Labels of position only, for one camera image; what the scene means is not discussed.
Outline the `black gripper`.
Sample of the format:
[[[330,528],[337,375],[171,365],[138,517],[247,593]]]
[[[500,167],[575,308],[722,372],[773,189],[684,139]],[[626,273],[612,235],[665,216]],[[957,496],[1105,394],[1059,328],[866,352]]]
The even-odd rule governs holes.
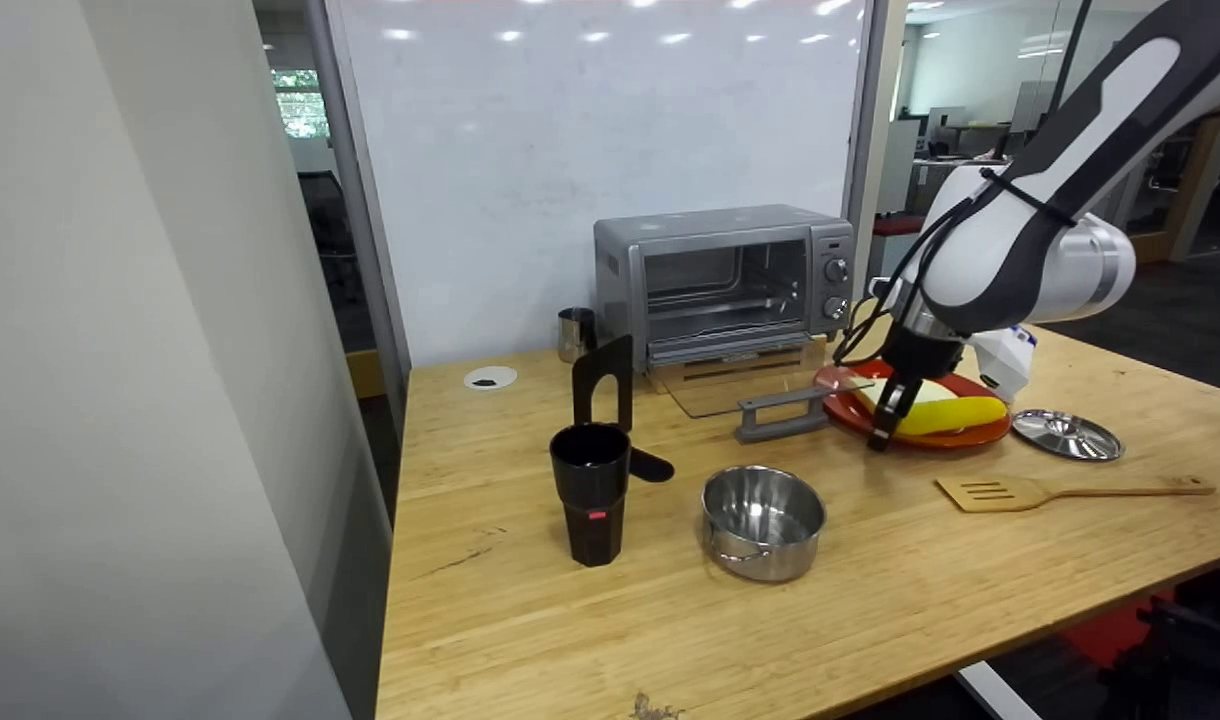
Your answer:
[[[904,325],[890,328],[882,344],[882,360],[891,366],[891,375],[884,379],[884,392],[871,412],[871,433],[869,433],[871,451],[884,451],[891,442],[899,421],[915,402],[922,379],[950,375],[962,365],[962,355],[966,355],[962,339],[926,334]]]

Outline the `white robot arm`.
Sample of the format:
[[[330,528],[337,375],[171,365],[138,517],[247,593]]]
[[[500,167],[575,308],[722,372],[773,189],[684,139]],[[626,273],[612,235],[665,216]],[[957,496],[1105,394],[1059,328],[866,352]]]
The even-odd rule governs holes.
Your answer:
[[[1095,315],[1132,285],[1132,240],[1093,202],[1178,128],[1220,113],[1220,0],[1163,0],[998,167],[957,167],[897,278],[891,366],[869,442],[884,451],[926,379],[977,331]]]

